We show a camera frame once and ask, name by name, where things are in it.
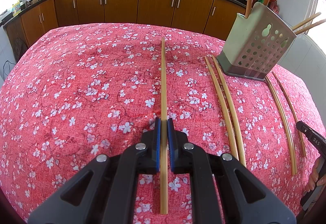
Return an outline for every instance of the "wooden cabinet door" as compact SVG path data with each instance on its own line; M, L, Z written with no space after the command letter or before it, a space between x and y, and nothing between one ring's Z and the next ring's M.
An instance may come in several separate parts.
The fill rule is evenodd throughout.
M104 0L77 0L79 24L104 23Z
M29 46L32 46L38 39L44 35L44 28L40 13L40 6L30 7L26 13L22 15L22 25L26 34Z
M21 17L17 17L10 21L6 26L6 31L12 47L12 51L14 52L15 59L18 61L29 48L25 31L22 27ZM25 43L26 47L23 47L20 45L20 43L16 43L17 39L21 39Z
M176 0L138 0L137 23L171 27Z
M172 27L203 33L213 0L177 0Z
M237 13L244 14L245 8L228 0L214 0L204 34L226 40Z
M44 32L58 28L57 15L55 13L54 0L46 0L40 3L40 13L43 21Z
M76 0L54 0L59 27L79 24Z
M138 0L104 0L106 23L136 23Z

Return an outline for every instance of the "silver bolt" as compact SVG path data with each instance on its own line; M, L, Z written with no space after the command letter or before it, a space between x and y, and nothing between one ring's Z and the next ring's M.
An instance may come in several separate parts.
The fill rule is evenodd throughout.
M222 155L222 159L223 159L223 160L226 160L226 161L230 161L230 160L232 160L232 155L229 154L229 153L224 153L224 154Z
M146 149L146 144L145 143L137 143L136 144L136 149L137 150L144 150L144 149Z
M192 150L194 148L194 145L192 143L185 143L184 148L186 150Z
M105 154L100 154L100 155L98 155L98 156L96 157L96 160L97 160L98 162L105 162L106 159L107 159L107 156L106 156Z

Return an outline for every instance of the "red floral tablecloth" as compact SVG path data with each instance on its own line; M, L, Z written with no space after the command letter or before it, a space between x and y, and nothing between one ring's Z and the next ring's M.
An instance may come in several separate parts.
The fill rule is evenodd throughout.
M0 185L25 220L95 155L122 153L160 116L161 37L166 39L167 106L175 128L207 152L230 152L204 56L223 41L178 29L90 24L51 30L17 63L0 91ZM299 120L325 135L304 82L280 66ZM285 131L263 82L226 76L242 131L247 168L295 214L315 159L272 74L290 123L298 173L291 176ZM169 174L169 214L159 214L159 175L140 175L134 223L191 223L187 175Z

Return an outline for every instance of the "black cable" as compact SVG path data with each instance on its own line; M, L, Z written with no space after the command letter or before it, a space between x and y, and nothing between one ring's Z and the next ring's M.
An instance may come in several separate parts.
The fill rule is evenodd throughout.
M6 74L6 76L8 76L8 74L5 73L5 71L4 71L4 66L6 65L7 62L9 62L9 63L12 64L12 65L15 65L14 63L11 63L9 60L7 60L7 61L3 64L3 77L4 77L5 74Z

